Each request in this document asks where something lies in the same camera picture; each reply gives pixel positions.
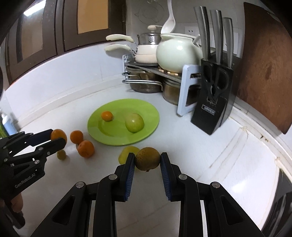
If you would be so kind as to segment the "left hand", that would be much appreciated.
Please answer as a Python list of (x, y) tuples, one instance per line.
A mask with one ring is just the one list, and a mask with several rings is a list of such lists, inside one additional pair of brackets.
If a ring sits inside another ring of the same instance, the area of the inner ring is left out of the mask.
[(23, 198), (21, 193), (11, 200), (11, 208), (15, 213), (20, 213), (22, 211)]

